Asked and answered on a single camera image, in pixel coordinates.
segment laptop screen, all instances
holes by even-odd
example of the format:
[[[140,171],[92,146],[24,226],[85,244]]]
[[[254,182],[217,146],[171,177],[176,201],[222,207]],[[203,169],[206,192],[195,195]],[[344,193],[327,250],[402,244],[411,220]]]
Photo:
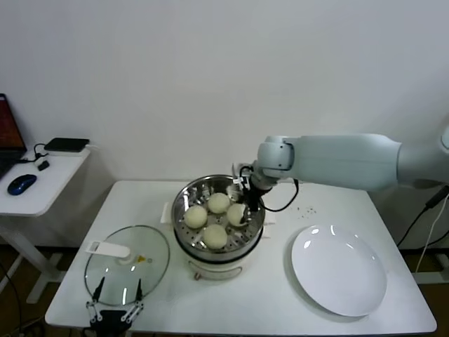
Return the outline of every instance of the laptop screen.
[[[6,96],[0,94],[0,152],[4,150],[25,151],[26,147]]]

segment white table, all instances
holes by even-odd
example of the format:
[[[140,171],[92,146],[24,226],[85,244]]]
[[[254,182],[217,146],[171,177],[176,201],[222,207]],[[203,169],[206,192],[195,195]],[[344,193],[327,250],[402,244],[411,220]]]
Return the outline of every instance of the white table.
[[[145,309],[133,331],[239,335],[376,335],[427,333],[436,322],[373,203],[365,192],[322,185],[301,185],[301,193],[269,226],[270,239],[257,246],[248,269],[227,281],[195,281],[169,225],[160,224],[164,203],[183,182],[117,182],[109,193],[47,313],[56,326],[89,326],[84,268],[91,240],[103,240],[119,228],[151,225],[167,236],[171,260],[161,283],[144,299]],[[294,191],[280,184],[264,198],[279,207]],[[316,213],[307,212],[312,206]],[[290,249],[304,227],[333,223],[357,232],[378,253],[387,271],[387,292],[366,317],[348,318],[319,308],[290,269]]]
[[[41,216],[51,207],[58,198],[64,187],[84,163],[89,150],[84,149],[80,153],[67,156],[48,155],[50,166],[39,171],[35,165],[17,164],[0,180],[0,235],[15,250],[19,252],[19,257],[11,265],[8,276],[11,277],[25,257],[34,265],[41,275],[27,298],[27,303],[36,303],[49,282],[61,282],[65,272],[56,268],[62,254],[53,254],[47,260],[34,245],[14,226],[9,216]],[[27,157],[33,157],[32,151]],[[24,174],[34,174],[37,181],[23,194],[18,196],[9,195],[7,187],[18,176]],[[7,279],[0,282],[0,291],[5,287]]]

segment blue mouse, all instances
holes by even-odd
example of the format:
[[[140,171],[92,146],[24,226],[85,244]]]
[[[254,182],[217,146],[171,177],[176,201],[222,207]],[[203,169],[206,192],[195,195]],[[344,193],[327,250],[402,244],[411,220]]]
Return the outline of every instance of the blue mouse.
[[[25,174],[17,177],[8,186],[8,193],[11,195],[19,195],[25,192],[29,186],[33,185],[37,177],[34,174]]]

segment floor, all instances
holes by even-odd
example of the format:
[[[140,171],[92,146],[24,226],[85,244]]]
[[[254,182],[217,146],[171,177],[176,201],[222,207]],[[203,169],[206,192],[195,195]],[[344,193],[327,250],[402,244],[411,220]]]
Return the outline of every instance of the floor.
[[[42,249],[42,253],[49,257],[51,253],[55,252],[53,249]],[[64,256],[60,261],[58,267],[61,270],[66,270],[70,266],[70,263],[75,256],[75,250],[64,251]],[[0,246],[0,263],[8,269],[15,258],[17,253],[9,246]],[[410,268],[414,268],[417,263],[419,256],[405,256],[406,262]],[[439,269],[438,263],[431,256],[426,256],[423,261],[421,271],[437,271]],[[47,307],[58,290],[57,284],[51,284],[47,286],[41,300],[38,304],[26,304],[25,300],[28,293],[31,291],[35,281],[39,276],[39,272],[30,265],[26,260],[20,264],[20,267],[13,276],[13,282],[18,290],[20,303],[22,306],[22,321],[34,321],[45,315]],[[437,284],[437,285],[425,285],[421,286],[421,291],[424,294],[435,318],[438,322],[438,330],[435,333],[431,333],[425,336],[431,337],[447,337],[449,336],[449,319],[448,319],[448,306],[449,306],[449,284]],[[15,304],[15,296],[12,288],[8,285],[0,293],[0,336],[4,336],[10,333],[18,326],[18,309]],[[34,334],[28,336],[39,337],[39,336],[52,336],[52,337],[78,337],[81,336],[79,331],[69,329],[55,328],[49,326],[41,319],[37,324],[30,327]],[[45,335],[39,332],[39,328],[44,329]],[[133,336],[143,337],[151,336],[153,334],[140,334],[136,333]]]

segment laptop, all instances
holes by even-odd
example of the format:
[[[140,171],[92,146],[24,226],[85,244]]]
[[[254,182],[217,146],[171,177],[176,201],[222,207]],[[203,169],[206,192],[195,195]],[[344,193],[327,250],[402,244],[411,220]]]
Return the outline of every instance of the laptop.
[[[26,151],[6,95],[0,93],[0,178],[22,158]]]

